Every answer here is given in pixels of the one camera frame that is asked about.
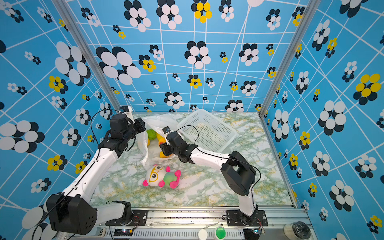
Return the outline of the yellow banana fruit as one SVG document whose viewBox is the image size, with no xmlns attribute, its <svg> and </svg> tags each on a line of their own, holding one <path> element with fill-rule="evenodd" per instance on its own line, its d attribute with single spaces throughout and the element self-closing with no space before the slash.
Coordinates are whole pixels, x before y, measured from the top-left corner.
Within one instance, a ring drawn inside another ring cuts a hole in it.
<svg viewBox="0 0 384 240">
<path fill-rule="evenodd" d="M 163 136 L 161 136 L 161 135 L 158 134 L 158 133 L 156 133 L 156 135 L 157 135 L 157 140 L 158 140 L 159 146 L 161 146 L 161 145 L 167 143 L 167 142 L 166 142 L 166 139 L 165 139 Z"/>
</svg>

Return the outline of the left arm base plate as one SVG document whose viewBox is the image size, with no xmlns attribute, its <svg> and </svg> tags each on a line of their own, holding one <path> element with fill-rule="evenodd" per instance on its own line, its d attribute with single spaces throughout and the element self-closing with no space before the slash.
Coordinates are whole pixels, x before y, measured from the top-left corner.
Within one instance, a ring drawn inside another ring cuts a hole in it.
<svg viewBox="0 0 384 240">
<path fill-rule="evenodd" d="M 124 214 L 121 218 L 106 222 L 106 226 L 145 226 L 148 218 L 147 210 L 131 210 L 130 213 Z"/>
</svg>

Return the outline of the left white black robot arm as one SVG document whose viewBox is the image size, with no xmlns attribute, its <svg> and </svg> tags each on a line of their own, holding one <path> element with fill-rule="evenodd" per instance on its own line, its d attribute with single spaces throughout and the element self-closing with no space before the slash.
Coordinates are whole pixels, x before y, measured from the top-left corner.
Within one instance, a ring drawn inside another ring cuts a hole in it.
<svg viewBox="0 0 384 240">
<path fill-rule="evenodd" d="M 133 213 L 128 202 L 117 201 L 99 207 L 90 204 L 107 170 L 129 150 L 128 142 L 146 131 L 144 121 L 134 119 L 128 112 L 112 116 L 110 127 L 95 156 L 80 175 L 62 193 L 48 198 L 48 218 L 53 231 L 86 235 L 100 223 L 121 220 L 129 224 L 132 221 Z"/>
</svg>

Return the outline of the translucent white plastic bag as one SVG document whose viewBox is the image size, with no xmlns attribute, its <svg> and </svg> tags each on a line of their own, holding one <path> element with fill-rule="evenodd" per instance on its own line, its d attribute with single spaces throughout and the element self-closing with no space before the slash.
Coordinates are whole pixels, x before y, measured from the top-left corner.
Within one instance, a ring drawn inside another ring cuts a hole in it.
<svg viewBox="0 0 384 240">
<path fill-rule="evenodd" d="M 176 130 L 178 122 L 171 114 L 163 114 L 158 116 L 142 117 L 145 123 L 146 130 L 138 134 L 138 146 L 144 155 L 141 163 L 145 169 L 166 160 L 172 159 L 173 154 L 166 156 L 160 145 L 165 143 L 163 128 L 169 127 L 171 130 Z"/>
</svg>

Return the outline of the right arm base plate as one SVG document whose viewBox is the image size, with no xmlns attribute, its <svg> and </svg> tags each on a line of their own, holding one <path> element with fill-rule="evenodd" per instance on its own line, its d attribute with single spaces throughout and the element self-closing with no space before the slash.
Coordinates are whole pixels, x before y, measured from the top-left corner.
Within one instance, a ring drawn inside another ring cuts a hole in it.
<svg viewBox="0 0 384 240">
<path fill-rule="evenodd" d="M 254 210 L 251 216 L 247 216 L 240 210 L 227 210 L 223 215 L 229 227 L 267 227 L 268 220 L 265 211 Z"/>
</svg>

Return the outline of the orange mango fruit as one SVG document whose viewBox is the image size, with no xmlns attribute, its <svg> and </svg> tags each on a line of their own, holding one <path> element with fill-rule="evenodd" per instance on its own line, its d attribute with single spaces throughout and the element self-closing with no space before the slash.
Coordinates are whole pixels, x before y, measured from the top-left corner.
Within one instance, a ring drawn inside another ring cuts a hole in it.
<svg viewBox="0 0 384 240">
<path fill-rule="evenodd" d="M 163 152 L 159 153 L 160 158 L 173 158 L 174 154 L 170 153 L 169 155 L 165 155 Z"/>
</svg>

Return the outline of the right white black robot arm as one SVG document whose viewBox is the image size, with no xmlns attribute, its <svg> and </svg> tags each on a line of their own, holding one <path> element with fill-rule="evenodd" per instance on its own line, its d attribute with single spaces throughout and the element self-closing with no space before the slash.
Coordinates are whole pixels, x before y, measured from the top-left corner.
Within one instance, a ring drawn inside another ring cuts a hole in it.
<svg viewBox="0 0 384 240">
<path fill-rule="evenodd" d="M 239 212 L 243 222 L 256 219 L 252 187 L 257 183 L 255 168 L 239 153 L 222 154 L 205 150 L 196 144 L 188 144 L 177 131 L 163 128 L 166 143 L 161 149 L 166 154 L 178 156 L 183 163 L 205 166 L 221 171 L 230 189 L 238 195 Z"/>
</svg>

